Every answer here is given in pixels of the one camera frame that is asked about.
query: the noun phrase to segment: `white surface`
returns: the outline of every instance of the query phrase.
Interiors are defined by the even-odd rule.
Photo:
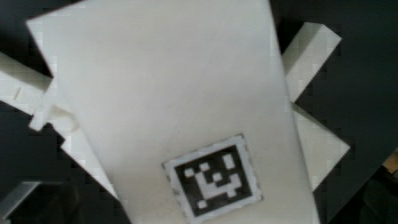
[[[0,100],[35,114],[52,79],[0,53]]]
[[[351,149],[351,146],[299,107],[296,108],[296,119],[308,163],[310,180],[315,190]]]
[[[292,102],[303,94],[340,41],[342,37],[326,25],[305,23],[283,55]],[[317,189],[351,146],[299,106],[296,106],[296,119],[312,186]]]
[[[283,54],[292,102],[308,87],[340,41],[342,37],[326,25],[305,23]]]
[[[308,42],[306,46],[312,46],[313,44],[310,43],[310,40],[313,40],[313,36],[319,32],[319,28],[322,27],[321,24],[306,24],[305,25],[305,29],[301,31],[301,36],[298,36],[298,38],[301,39],[301,42]],[[324,32],[324,34],[331,35],[331,37],[324,36],[324,39],[331,39],[331,40],[338,40],[338,38],[335,37],[337,34],[333,32]],[[294,49],[289,50],[289,52],[294,52],[290,54],[296,54],[298,56],[303,56],[301,51],[305,51],[305,47],[299,48],[298,44],[292,45]],[[313,46],[313,50],[315,52],[321,52],[321,50],[317,50],[315,48],[324,48],[324,52],[326,49],[329,48],[329,46],[326,45],[315,45]],[[67,139],[72,139],[70,133],[67,131],[63,131],[65,126],[70,127],[72,125],[75,125],[75,119],[68,116],[59,116],[59,115],[51,115],[51,111],[54,113],[59,112],[59,110],[52,110],[51,107],[54,104],[58,104],[58,107],[61,108],[68,108],[67,104],[68,102],[65,102],[63,97],[56,98],[54,95],[58,95],[58,86],[51,87],[51,91],[47,93],[47,95],[52,95],[52,99],[56,102],[45,102],[40,103],[42,99],[42,95],[47,91],[49,88],[49,83],[51,83],[51,78],[45,77],[27,66],[24,66],[4,54],[0,54],[0,83],[3,83],[3,88],[0,88],[0,99],[3,101],[6,101],[17,108],[20,108],[24,110],[26,113],[33,114],[36,111],[36,108],[40,107],[40,105],[43,104],[47,107],[47,115],[43,115],[43,111],[36,111],[36,116],[35,116],[35,121],[33,121],[33,128],[36,130],[42,129],[42,127],[45,126],[47,122],[51,121],[51,117],[52,117],[52,123],[58,126],[58,131],[63,134]],[[294,60],[296,63],[303,63],[303,60],[299,58],[296,58]],[[319,70],[310,70],[308,71],[308,76],[306,76],[306,83],[310,82],[310,80],[313,79],[313,76],[317,74]],[[17,74],[26,74],[26,78],[17,78],[19,75]],[[299,76],[303,77],[301,73],[290,73],[290,76]],[[19,101],[22,102],[22,96],[26,96],[26,103],[20,104]],[[317,123],[315,119],[312,118],[312,116],[306,114],[303,115],[301,113],[306,113],[305,111],[296,111],[298,114],[298,126],[299,126],[299,134],[301,134],[301,141],[303,141],[303,148],[305,148],[305,156],[306,156],[306,162],[308,162],[308,171],[310,171],[310,178],[312,178],[312,186],[313,189],[317,188],[328,173],[331,172],[331,169],[349,151],[349,145],[347,143],[338,139],[338,137],[335,136],[335,134],[331,133],[331,131],[328,130],[328,128]],[[95,153],[90,149],[90,143],[88,140],[83,141],[83,135],[79,134],[79,141],[74,141],[74,146],[72,146],[72,140],[68,140],[68,143],[65,145],[68,145],[68,152],[72,157],[75,158],[75,160],[79,161],[83,167],[86,168],[88,172],[91,173],[91,175],[95,176],[99,182],[102,183],[102,185],[106,186],[106,188],[109,189],[109,191],[113,192],[114,196],[114,189],[113,189],[113,184],[109,182],[109,178],[106,176],[106,173],[102,172],[102,166],[97,160],[97,156]]]
[[[269,2],[81,4],[29,26],[134,223],[186,223],[161,164],[239,133],[267,199],[209,223],[317,223]]]

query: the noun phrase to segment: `white cardboard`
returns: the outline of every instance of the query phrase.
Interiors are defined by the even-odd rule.
[[[132,222],[186,223],[162,163],[244,133],[266,200],[209,223],[317,223],[269,2],[84,5],[29,25]]]

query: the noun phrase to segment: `white foam board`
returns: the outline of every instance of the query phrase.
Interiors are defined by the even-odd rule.
[[[305,23],[283,54],[292,102],[308,87],[340,41],[342,37],[326,25]]]
[[[29,26],[132,222],[187,223],[162,164],[244,134],[264,200],[209,223],[317,223],[269,2],[81,4]]]

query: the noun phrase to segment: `white board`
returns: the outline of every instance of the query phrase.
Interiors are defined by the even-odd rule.
[[[29,27],[132,222],[198,223],[164,164],[242,135],[262,200],[207,223],[319,223],[269,2],[97,0]]]

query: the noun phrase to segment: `black background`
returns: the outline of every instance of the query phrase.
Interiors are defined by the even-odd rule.
[[[26,20],[72,2],[0,0],[0,52],[47,75]],[[282,49],[305,21],[324,23],[344,37],[298,100],[353,146],[315,191],[331,220],[398,146],[398,1],[273,0],[273,6]],[[29,122],[0,103],[0,199],[22,180],[65,180],[79,186],[88,223],[129,223],[120,203],[59,149],[54,129],[36,133]]]

